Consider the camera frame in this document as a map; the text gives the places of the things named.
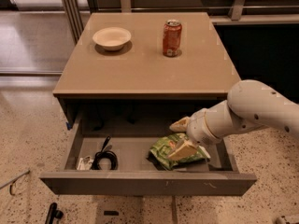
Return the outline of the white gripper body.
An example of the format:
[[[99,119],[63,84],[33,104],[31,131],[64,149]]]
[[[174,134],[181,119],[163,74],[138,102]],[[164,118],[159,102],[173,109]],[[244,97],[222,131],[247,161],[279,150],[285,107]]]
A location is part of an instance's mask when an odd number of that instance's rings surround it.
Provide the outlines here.
[[[216,145],[221,140],[209,130],[206,122],[206,112],[207,109],[202,108],[190,116],[186,134],[194,143],[207,146]]]

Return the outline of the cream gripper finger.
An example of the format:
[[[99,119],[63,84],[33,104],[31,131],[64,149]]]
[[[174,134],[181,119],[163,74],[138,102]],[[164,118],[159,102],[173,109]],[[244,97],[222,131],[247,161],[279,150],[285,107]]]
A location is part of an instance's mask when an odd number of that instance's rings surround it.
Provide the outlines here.
[[[175,133],[185,132],[187,130],[189,121],[190,121],[189,117],[184,117],[184,118],[172,123],[169,126],[169,129]]]
[[[171,147],[171,150],[167,154],[167,158],[171,161],[179,161],[181,159],[190,157],[197,152],[197,145],[190,140],[180,139],[177,142],[171,141],[169,146]]]

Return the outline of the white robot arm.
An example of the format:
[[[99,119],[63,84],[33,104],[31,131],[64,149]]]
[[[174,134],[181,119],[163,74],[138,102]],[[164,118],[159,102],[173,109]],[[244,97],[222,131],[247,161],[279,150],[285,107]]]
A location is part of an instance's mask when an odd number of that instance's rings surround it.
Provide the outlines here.
[[[227,98],[202,108],[170,126],[185,132],[168,158],[179,161],[195,154],[201,145],[216,145],[231,134],[248,133],[272,127],[299,138],[299,105],[256,80],[242,80],[228,91]]]

